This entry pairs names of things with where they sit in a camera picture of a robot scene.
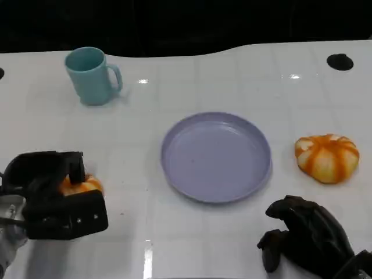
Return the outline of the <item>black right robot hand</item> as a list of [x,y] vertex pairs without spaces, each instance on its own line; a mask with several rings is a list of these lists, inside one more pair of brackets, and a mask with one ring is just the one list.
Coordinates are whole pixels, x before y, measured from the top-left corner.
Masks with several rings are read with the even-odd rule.
[[333,278],[355,256],[341,224],[316,202],[287,195],[265,214],[287,226],[284,231],[267,231],[257,244],[267,273],[275,272],[284,256],[320,278]]

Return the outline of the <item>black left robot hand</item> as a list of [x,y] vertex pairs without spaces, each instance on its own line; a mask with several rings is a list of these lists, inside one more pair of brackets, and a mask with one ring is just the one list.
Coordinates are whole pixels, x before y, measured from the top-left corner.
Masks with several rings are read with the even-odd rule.
[[69,177],[85,180],[83,153],[42,151],[17,155],[1,173],[1,195],[19,195],[29,200],[62,196],[60,185]]

